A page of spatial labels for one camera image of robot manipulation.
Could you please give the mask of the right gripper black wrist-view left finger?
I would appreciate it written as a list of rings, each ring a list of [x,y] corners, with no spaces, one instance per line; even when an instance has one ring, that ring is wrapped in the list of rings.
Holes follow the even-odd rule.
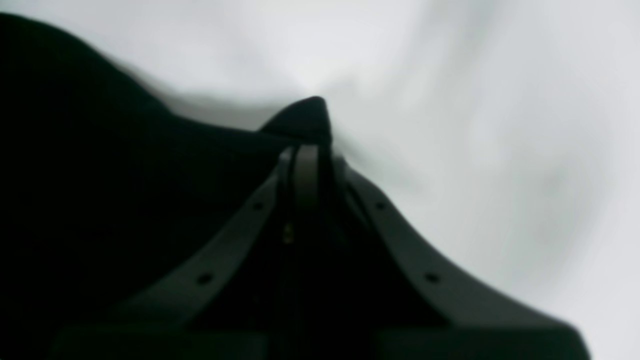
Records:
[[[295,238],[318,212],[320,160],[318,145],[284,150],[201,249],[95,322],[62,330],[50,358],[295,359]]]

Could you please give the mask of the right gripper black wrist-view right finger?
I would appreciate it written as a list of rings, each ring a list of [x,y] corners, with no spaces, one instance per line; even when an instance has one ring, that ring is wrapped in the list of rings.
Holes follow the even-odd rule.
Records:
[[[334,182],[355,202],[409,287],[445,326],[378,330],[380,360],[589,360],[579,331],[489,287],[414,230],[379,187],[333,156]]]

